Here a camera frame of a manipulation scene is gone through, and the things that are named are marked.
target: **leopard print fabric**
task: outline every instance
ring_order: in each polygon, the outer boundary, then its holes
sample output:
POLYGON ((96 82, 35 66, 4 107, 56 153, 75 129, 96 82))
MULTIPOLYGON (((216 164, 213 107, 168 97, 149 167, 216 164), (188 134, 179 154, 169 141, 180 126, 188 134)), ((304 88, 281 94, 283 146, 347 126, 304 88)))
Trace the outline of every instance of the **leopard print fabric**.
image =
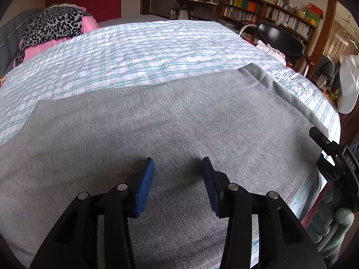
POLYGON ((39 13, 24 31, 24 42, 16 53, 15 66, 23 62, 25 50, 29 46, 61 37, 73 38, 80 35, 84 16, 92 17, 86 11, 68 6, 52 7, 39 13))

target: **gray headboard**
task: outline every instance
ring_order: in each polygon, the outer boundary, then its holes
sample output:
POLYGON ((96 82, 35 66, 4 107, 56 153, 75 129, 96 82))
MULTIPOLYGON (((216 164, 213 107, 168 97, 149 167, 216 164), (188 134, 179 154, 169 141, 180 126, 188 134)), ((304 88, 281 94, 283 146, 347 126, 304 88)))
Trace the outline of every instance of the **gray headboard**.
POLYGON ((30 21, 41 11, 31 9, 22 12, 0 29, 0 78, 12 70, 22 35, 30 21))

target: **pink blanket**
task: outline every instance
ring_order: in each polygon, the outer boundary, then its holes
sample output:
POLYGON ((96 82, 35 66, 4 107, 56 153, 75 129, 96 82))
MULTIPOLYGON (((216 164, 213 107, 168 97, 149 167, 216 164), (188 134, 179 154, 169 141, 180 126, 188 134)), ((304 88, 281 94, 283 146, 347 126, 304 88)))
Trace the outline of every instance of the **pink blanket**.
MULTIPOLYGON (((81 34, 88 33, 90 31, 98 29, 98 28, 99 28, 99 26, 94 18, 88 17, 88 16, 82 17, 81 34)), ((46 51, 50 47, 56 46, 64 41, 70 40, 70 39, 71 39, 71 37, 62 37, 60 39, 52 39, 48 42, 37 44, 35 46, 29 46, 25 50, 25 57, 24 57, 23 62, 33 58, 35 55, 37 55, 39 53, 46 51)))

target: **leather chair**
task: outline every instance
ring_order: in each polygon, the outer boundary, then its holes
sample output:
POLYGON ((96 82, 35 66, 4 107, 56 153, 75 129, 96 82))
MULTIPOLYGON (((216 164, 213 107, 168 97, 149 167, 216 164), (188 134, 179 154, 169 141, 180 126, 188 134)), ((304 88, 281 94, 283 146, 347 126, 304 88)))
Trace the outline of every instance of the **leather chair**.
POLYGON ((241 36, 243 31, 248 28, 256 28, 257 35, 265 44, 270 44, 273 48, 279 50, 285 55, 286 59, 300 59, 304 57, 306 65, 302 75, 305 77, 309 65, 313 65, 309 61, 308 55, 304 53, 304 45, 301 44, 290 33, 280 28, 279 26, 261 22, 256 24, 247 24, 241 28, 238 35, 241 36))

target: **screw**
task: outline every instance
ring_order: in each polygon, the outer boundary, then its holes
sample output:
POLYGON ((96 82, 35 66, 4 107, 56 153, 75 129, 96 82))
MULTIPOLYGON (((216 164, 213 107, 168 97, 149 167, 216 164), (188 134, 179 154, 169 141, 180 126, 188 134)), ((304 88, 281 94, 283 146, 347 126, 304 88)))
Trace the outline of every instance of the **screw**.
POLYGON ((117 186, 118 191, 125 191, 128 188, 127 184, 122 183, 119 186, 117 186))
POLYGON ((86 192, 81 192, 77 197, 81 200, 86 199, 88 194, 86 192))
POLYGON ((229 188, 229 190, 237 191, 239 189, 239 186, 236 183, 231 183, 228 185, 228 188, 229 188))
POLYGON ((269 197, 272 198, 272 199, 277 199, 278 198, 278 193, 277 192, 274 192, 274 191, 271 191, 268 193, 269 197))

